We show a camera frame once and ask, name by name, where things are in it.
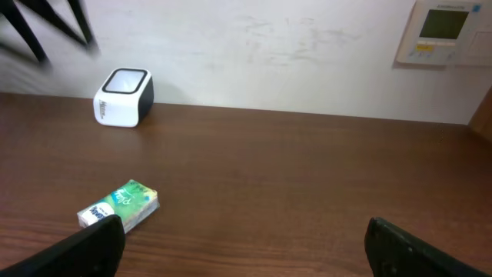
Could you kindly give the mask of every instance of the white wall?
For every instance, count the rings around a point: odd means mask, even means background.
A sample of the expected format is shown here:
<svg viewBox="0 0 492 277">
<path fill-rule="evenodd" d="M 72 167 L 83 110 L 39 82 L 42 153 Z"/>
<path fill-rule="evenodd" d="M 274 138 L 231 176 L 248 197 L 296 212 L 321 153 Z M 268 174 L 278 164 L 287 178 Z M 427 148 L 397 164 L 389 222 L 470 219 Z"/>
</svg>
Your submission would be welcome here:
<svg viewBox="0 0 492 277">
<path fill-rule="evenodd" d="M 152 72 L 156 102 L 467 123 L 492 71 L 395 66 L 413 3 L 86 0 L 96 58 L 23 8 L 54 70 L 0 55 L 0 90 L 91 98 L 127 66 Z M 53 5 L 75 22 L 65 1 Z M 6 22 L 0 38 L 26 48 Z"/>
</svg>

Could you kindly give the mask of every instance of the white cube device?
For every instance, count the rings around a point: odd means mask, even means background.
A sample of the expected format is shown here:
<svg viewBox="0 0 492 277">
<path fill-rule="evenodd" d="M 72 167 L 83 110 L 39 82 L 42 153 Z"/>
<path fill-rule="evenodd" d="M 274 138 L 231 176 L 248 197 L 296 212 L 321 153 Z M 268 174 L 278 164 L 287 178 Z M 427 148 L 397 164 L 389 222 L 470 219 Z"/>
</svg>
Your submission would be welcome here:
<svg viewBox="0 0 492 277">
<path fill-rule="evenodd" d="M 144 69 L 118 68 L 96 93 L 94 115 L 103 125 L 135 127 L 153 103 L 151 73 Z"/>
</svg>

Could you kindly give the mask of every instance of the wall thermostat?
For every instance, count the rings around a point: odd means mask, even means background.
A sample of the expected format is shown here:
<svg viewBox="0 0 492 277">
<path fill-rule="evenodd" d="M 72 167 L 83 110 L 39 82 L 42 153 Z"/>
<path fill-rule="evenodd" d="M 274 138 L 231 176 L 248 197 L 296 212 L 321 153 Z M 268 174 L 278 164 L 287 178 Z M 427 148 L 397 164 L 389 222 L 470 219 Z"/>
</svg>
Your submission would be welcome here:
<svg viewBox="0 0 492 277">
<path fill-rule="evenodd" d="M 152 75 L 136 68 L 115 69 L 94 97 L 94 115 L 103 125 L 135 127 L 154 103 Z"/>
<path fill-rule="evenodd" d="M 486 2 L 417 0 L 397 53 L 397 61 L 423 65 L 458 63 L 460 57 L 470 51 L 470 38 L 477 33 Z"/>
</svg>

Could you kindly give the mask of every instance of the brown wooden surface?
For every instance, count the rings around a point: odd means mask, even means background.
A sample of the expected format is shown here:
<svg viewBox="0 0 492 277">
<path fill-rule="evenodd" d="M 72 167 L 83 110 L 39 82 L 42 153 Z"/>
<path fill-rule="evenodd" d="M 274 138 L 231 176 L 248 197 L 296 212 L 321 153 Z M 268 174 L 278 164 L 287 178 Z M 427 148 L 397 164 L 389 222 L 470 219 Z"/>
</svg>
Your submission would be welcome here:
<svg viewBox="0 0 492 277">
<path fill-rule="evenodd" d="M 155 105 L 110 128 L 92 113 L 0 95 L 0 267 L 135 179 L 161 208 L 117 276 L 370 276 L 376 215 L 492 273 L 492 148 L 466 126 Z"/>
<path fill-rule="evenodd" d="M 492 87 L 470 120 L 470 128 L 492 142 Z"/>
</svg>

